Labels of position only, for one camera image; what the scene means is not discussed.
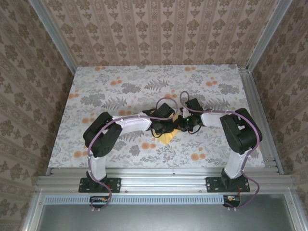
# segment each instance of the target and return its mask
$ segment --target floral patterned surface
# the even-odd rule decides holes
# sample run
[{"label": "floral patterned surface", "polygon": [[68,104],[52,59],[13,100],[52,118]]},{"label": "floral patterned surface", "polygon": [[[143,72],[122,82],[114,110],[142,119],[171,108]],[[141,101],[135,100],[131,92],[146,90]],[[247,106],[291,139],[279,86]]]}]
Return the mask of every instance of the floral patterned surface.
[{"label": "floral patterned surface", "polygon": [[[155,107],[164,96],[178,103],[187,90],[204,108],[248,109],[236,65],[79,67],[71,88],[49,167],[86,167],[82,135],[99,114],[132,115]],[[178,132],[168,145],[150,131],[119,137],[107,167],[223,167],[230,148],[221,128]],[[263,166],[260,150],[248,166]]]}]

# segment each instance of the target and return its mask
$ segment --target wall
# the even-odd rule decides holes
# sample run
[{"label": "wall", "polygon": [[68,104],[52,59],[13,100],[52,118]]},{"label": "wall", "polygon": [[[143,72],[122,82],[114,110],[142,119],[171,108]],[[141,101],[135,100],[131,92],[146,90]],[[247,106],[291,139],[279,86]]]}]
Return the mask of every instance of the wall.
[{"label": "wall", "polygon": [[308,215],[308,1],[294,0],[253,76],[285,173]]},{"label": "wall", "polygon": [[0,1],[0,230],[45,175],[73,76],[27,1]]},{"label": "wall", "polygon": [[44,0],[78,66],[246,65],[278,0]]}]

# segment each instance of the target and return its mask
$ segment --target perforated metal strip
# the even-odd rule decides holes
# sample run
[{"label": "perforated metal strip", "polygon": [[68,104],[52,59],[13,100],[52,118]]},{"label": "perforated metal strip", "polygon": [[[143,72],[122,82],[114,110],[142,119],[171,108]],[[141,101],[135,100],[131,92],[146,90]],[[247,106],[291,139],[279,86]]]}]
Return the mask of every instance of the perforated metal strip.
[{"label": "perforated metal strip", "polygon": [[[89,195],[48,195],[45,205],[89,205]],[[223,195],[113,195],[113,205],[222,205]]]}]

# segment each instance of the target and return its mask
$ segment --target yellow cloth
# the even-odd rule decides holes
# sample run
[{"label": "yellow cloth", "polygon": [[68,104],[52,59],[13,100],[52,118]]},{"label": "yellow cloth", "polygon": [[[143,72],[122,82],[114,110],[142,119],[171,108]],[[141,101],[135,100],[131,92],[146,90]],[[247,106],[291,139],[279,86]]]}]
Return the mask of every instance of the yellow cloth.
[{"label": "yellow cloth", "polygon": [[[173,121],[175,121],[178,118],[178,115],[172,118]],[[161,135],[161,137],[157,138],[159,141],[164,143],[165,145],[169,144],[169,142],[172,140],[172,138],[177,134],[179,130],[174,129],[171,133],[165,133]]]}]

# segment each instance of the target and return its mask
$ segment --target purple cable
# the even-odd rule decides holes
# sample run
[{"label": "purple cable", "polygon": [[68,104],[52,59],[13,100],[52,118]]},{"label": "purple cable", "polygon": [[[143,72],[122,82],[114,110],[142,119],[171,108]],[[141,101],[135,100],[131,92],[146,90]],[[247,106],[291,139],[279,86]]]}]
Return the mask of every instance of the purple cable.
[{"label": "purple cable", "polygon": [[242,116],[241,114],[238,114],[238,113],[236,113],[236,112],[233,112],[233,111],[228,111],[228,110],[227,110],[227,111],[221,111],[221,110],[205,110],[205,111],[198,111],[198,110],[190,109],[190,108],[188,108],[188,107],[185,105],[185,103],[184,103],[183,100],[182,100],[182,94],[183,94],[183,93],[186,93],[186,94],[187,94],[188,100],[189,100],[189,93],[188,93],[187,91],[182,91],[181,94],[180,94],[180,103],[181,103],[182,106],[183,106],[184,108],[186,108],[188,111],[191,111],[191,112],[199,112],[199,113],[206,113],[206,112],[211,113],[211,112],[213,112],[213,113],[226,113],[226,114],[227,114],[227,113],[230,113],[230,114],[234,114],[234,115],[238,116],[239,118],[245,120],[245,121],[251,126],[251,128],[254,130],[254,132],[255,132],[255,134],[256,134],[256,138],[257,138],[257,143],[256,143],[256,145],[254,146],[254,148],[251,149],[251,150],[246,154],[245,159],[244,159],[244,161],[243,161],[243,164],[242,164],[242,166],[241,166],[241,173],[242,173],[242,175],[243,175],[244,177],[246,177],[247,179],[251,180],[253,183],[255,183],[255,184],[257,185],[257,190],[256,190],[255,194],[253,195],[253,197],[252,197],[247,203],[245,203],[244,205],[241,205],[241,206],[237,207],[237,209],[238,209],[238,208],[245,207],[246,205],[248,205],[248,204],[257,196],[257,194],[258,194],[258,192],[259,192],[259,190],[260,190],[260,185],[259,185],[255,180],[251,179],[250,177],[247,177],[247,176],[244,174],[244,167],[245,167],[245,165],[246,165],[246,162],[247,162],[247,160],[248,160],[249,155],[250,155],[254,150],[256,150],[257,147],[258,147],[259,144],[260,144],[260,137],[259,137],[259,134],[258,134],[258,131],[257,131],[256,127],[255,127],[255,126],[253,125],[253,123],[251,123],[246,117],[244,117],[244,116]]},{"label": "purple cable", "polygon": [[[125,119],[132,119],[132,118],[146,118],[146,119],[158,119],[158,120],[169,120],[169,119],[172,119],[173,117],[175,117],[175,116],[177,115],[178,110],[179,110],[179,106],[178,106],[177,102],[176,102],[174,99],[169,98],[169,97],[163,97],[163,98],[161,98],[161,99],[159,99],[159,100],[157,101],[157,103],[156,103],[156,108],[157,108],[157,106],[158,106],[158,103],[159,103],[161,100],[164,100],[164,99],[172,100],[172,101],[175,103],[176,107],[177,107],[177,109],[176,109],[176,111],[175,111],[175,113],[174,113],[174,115],[173,115],[172,117],[169,117],[169,118],[158,118],[158,117],[152,117],[152,116],[147,116],[147,115],[144,115],[144,116],[143,116],[143,115],[132,115],[132,116],[130,115],[130,116],[127,116],[127,117],[124,117],[124,118],[121,118],[121,117],[120,117],[120,118],[111,120],[111,121],[108,122],[105,126],[103,126],[102,129],[94,136],[94,138],[93,138],[92,141],[90,142],[90,145],[89,145],[88,151],[87,151],[87,154],[88,154],[88,166],[89,166],[88,173],[89,173],[90,177],[92,178],[92,180],[94,180],[96,183],[98,183],[98,184],[102,185],[103,187],[105,187],[105,188],[108,190],[108,192],[109,192],[108,201],[107,201],[106,204],[104,204],[100,209],[105,208],[105,207],[110,203],[111,198],[112,198],[112,192],[111,192],[110,188],[109,188],[107,185],[105,185],[104,183],[102,183],[102,182],[100,182],[99,180],[97,180],[97,179],[94,177],[94,175],[92,174],[91,161],[90,161],[92,154],[90,153],[90,151],[91,151],[91,148],[92,148],[94,142],[95,142],[96,139],[99,137],[99,135],[100,135],[104,130],[106,130],[106,128],[107,128],[109,125],[111,125],[112,123],[115,123],[115,122],[117,122],[117,121],[121,121],[121,120],[125,120]],[[94,211],[94,209],[95,209],[95,208],[93,207],[93,201],[94,201],[94,200],[91,201],[92,211]]]}]

